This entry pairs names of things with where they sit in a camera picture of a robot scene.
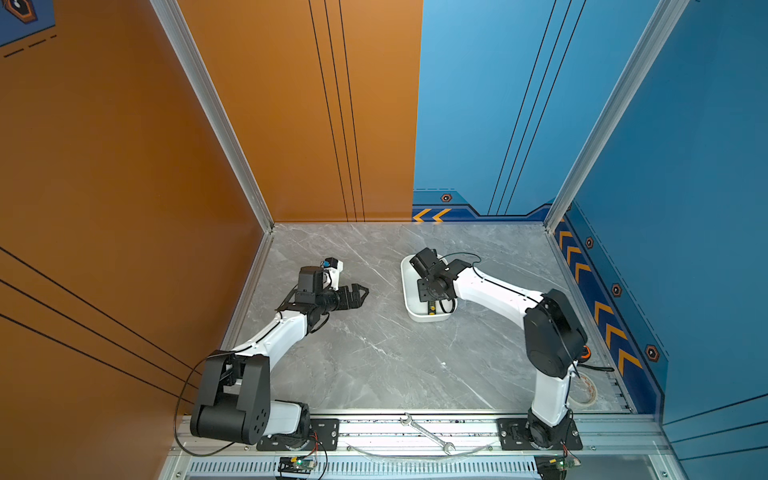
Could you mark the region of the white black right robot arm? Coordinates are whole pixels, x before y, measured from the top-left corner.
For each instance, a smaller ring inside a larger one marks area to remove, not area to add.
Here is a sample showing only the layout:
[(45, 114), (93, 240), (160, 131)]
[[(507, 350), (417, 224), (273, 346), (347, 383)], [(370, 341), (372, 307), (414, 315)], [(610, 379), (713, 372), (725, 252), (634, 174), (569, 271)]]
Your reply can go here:
[(526, 355), (536, 370), (527, 414), (529, 441), (539, 449), (566, 444), (573, 426), (569, 405), (572, 378), (588, 337), (567, 296), (557, 290), (527, 290), (481, 272), (471, 263), (450, 262), (426, 248), (409, 259), (417, 275), (419, 300), (464, 300), (479, 304), (518, 325)]

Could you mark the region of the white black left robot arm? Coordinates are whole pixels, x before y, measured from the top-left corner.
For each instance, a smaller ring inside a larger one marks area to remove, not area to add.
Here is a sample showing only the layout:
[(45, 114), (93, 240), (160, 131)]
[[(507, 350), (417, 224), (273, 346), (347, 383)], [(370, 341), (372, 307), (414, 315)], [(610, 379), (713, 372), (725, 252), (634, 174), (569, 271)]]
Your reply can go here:
[(246, 445), (276, 437), (292, 448), (304, 446), (310, 438), (309, 407), (274, 400), (271, 372), (294, 344), (322, 328), (332, 312), (358, 309), (368, 295), (369, 289), (357, 283), (313, 293), (293, 288), (263, 330), (201, 362), (191, 434)]

